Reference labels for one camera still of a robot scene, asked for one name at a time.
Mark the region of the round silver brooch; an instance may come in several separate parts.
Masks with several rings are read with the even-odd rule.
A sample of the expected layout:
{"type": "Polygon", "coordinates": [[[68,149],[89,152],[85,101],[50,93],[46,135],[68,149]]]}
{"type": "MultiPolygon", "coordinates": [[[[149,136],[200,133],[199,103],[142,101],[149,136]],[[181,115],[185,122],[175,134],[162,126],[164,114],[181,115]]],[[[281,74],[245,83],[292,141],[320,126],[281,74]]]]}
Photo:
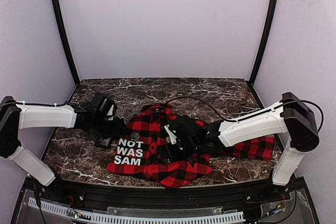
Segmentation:
{"type": "Polygon", "coordinates": [[[133,141],[138,141],[140,139],[140,135],[138,133],[132,133],[131,134],[131,139],[133,141]]]}

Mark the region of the red black plaid shirt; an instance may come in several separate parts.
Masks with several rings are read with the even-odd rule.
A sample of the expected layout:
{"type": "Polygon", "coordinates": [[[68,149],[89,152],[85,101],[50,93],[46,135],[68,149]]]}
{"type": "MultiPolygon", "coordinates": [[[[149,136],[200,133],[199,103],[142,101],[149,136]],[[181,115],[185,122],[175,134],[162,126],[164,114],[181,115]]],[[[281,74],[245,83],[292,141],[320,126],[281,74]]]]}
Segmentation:
{"type": "Polygon", "coordinates": [[[165,126],[179,119],[170,104],[145,105],[125,125],[107,170],[177,189],[212,172],[212,153],[171,144],[165,126]]]}

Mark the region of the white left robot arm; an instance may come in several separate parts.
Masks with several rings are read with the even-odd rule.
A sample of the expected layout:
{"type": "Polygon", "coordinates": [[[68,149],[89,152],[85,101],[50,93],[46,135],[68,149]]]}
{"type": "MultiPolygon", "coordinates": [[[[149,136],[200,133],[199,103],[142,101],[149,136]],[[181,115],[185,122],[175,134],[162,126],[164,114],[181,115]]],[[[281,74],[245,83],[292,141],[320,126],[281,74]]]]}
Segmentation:
{"type": "Polygon", "coordinates": [[[27,103],[5,96],[1,101],[1,157],[15,163],[42,186],[58,180],[54,172],[20,140],[19,133],[30,129],[77,129],[96,133],[98,141],[121,135],[125,122],[116,115],[116,103],[102,93],[83,104],[27,103]]]}

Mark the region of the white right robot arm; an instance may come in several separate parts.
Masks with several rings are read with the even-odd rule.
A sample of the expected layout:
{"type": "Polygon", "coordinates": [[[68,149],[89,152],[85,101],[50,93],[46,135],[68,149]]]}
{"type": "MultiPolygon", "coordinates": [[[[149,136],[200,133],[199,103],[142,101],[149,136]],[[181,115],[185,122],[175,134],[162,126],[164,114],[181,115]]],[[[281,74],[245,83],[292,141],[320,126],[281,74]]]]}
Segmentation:
{"type": "Polygon", "coordinates": [[[285,186],[305,154],[319,145],[321,128],[308,104],[310,101],[286,92],[280,101],[264,109],[238,118],[222,118],[207,126],[198,125],[187,115],[167,120],[163,130],[169,142],[159,147],[159,156],[169,164],[193,154],[215,153],[248,140],[287,133],[289,140],[271,177],[274,185],[285,186]]]}

